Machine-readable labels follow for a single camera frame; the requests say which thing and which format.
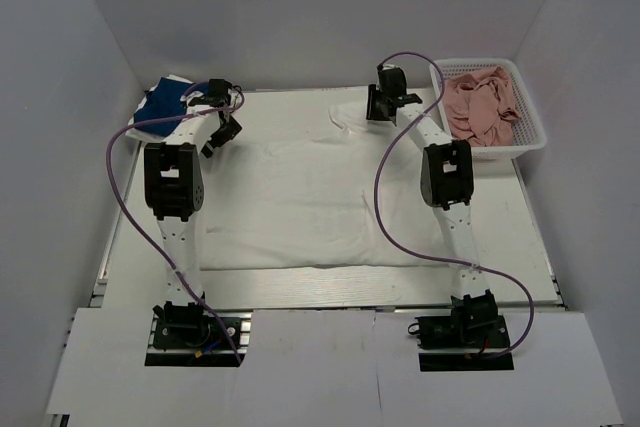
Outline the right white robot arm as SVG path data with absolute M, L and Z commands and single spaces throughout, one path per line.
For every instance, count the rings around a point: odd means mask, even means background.
M 451 298 L 454 303 L 484 299 L 490 287 L 481 266 L 471 227 L 470 201 L 474 192 L 471 147 L 455 140 L 430 117 L 437 106 L 422 109 L 423 100 L 407 91 L 404 71 L 394 65 L 377 66 L 378 82 L 368 87 L 366 118 L 389 121 L 400 129 L 384 152 L 374 177 L 374 215 L 385 238 L 400 251 L 421 260 L 448 264 L 453 270 Z M 382 222 L 379 184 L 391 151 L 408 137 L 422 154 L 420 192 L 440 226 L 447 257 L 416 252 L 392 238 Z

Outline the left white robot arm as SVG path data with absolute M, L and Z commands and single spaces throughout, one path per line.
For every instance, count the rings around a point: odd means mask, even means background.
M 167 300 L 189 305 L 204 297 L 200 282 L 197 215 L 205 186 L 200 161 L 242 130 L 233 112 L 241 88 L 225 79 L 199 84 L 163 78 L 146 93 L 135 122 L 152 137 L 144 148 L 144 195 L 161 232 L 167 267 Z

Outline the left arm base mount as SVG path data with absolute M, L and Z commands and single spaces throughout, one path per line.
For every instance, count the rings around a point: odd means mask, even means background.
M 202 306 L 171 302 L 153 308 L 146 367 L 238 367 L 249 344 L 251 319 L 222 316 Z

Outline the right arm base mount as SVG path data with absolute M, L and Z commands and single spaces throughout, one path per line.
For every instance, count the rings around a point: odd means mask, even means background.
M 506 321 L 490 291 L 478 297 L 453 299 L 447 315 L 417 317 L 407 333 L 417 339 L 422 372 L 514 369 Z

